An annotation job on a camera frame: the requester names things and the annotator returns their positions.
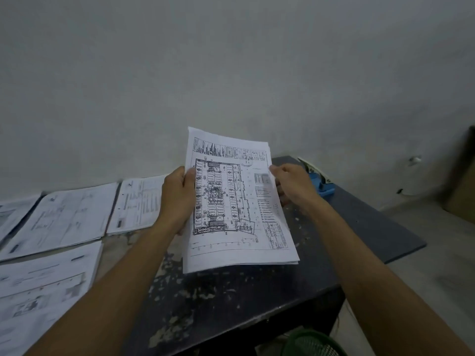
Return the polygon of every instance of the concrete floor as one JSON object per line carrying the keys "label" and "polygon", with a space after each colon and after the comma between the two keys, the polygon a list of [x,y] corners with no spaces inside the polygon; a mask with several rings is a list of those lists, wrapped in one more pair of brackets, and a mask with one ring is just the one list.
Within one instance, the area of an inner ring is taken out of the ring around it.
{"label": "concrete floor", "polygon": [[[390,268],[475,351],[475,224],[427,200],[386,214],[428,244]],[[374,354],[347,303],[332,336],[348,355]]]}

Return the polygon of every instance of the blueprint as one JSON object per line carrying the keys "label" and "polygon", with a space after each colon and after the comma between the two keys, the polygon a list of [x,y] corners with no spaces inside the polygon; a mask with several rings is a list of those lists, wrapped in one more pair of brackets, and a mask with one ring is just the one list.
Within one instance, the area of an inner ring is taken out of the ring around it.
{"label": "blueprint", "polygon": [[0,266],[0,355],[24,354],[91,287],[101,242]]}
{"label": "blueprint", "polygon": [[183,272],[299,261],[276,190],[266,142],[189,128],[185,167],[196,168]]}
{"label": "blueprint", "polygon": [[162,175],[122,181],[107,234],[113,235],[152,226],[160,212],[160,198],[165,177],[166,175]]}
{"label": "blueprint", "polygon": [[0,251],[0,261],[101,238],[116,190],[112,183],[46,195]]}
{"label": "blueprint", "polygon": [[13,201],[0,201],[0,241],[18,225],[38,201],[40,194]]}

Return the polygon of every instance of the paper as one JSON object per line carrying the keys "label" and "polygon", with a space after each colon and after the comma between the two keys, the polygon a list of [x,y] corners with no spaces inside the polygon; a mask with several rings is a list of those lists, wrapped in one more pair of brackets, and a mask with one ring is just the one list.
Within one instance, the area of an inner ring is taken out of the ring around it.
{"label": "paper", "polygon": [[107,234],[152,226],[160,212],[162,185],[166,175],[122,181]]}
{"label": "paper", "polygon": [[102,237],[117,183],[58,191],[43,197],[25,225],[0,251],[0,260],[80,244]]}
{"label": "paper", "polygon": [[299,261],[271,163],[267,142],[189,128],[185,167],[196,167],[196,206],[184,233],[183,273]]}
{"label": "paper", "polygon": [[0,266],[0,355],[24,354],[91,287],[101,242]]}
{"label": "paper", "polygon": [[37,194],[13,201],[0,201],[0,241],[27,215],[40,196]]}

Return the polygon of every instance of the document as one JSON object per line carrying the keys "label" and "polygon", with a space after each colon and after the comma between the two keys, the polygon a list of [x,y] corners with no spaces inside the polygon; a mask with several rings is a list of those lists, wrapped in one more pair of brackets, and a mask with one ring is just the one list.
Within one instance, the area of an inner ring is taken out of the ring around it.
{"label": "document", "polygon": [[196,168],[196,206],[184,233],[183,273],[299,261],[271,163],[267,142],[189,128],[185,168]]}
{"label": "document", "polygon": [[0,266],[0,355],[24,354],[92,285],[101,242]]}
{"label": "document", "polygon": [[113,235],[152,226],[160,212],[166,175],[122,181],[116,206],[107,228]]}
{"label": "document", "polygon": [[0,251],[0,261],[101,238],[116,190],[112,183],[46,195]]}
{"label": "document", "polygon": [[41,194],[12,201],[0,201],[0,241],[20,223]]}

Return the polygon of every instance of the white wall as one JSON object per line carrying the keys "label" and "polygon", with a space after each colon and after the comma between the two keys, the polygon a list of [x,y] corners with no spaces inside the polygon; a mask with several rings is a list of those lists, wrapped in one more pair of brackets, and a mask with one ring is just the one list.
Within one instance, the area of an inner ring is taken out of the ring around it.
{"label": "white wall", "polygon": [[475,0],[1,0],[0,197],[183,164],[187,126],[317,161],[376,207],[473,123]]}

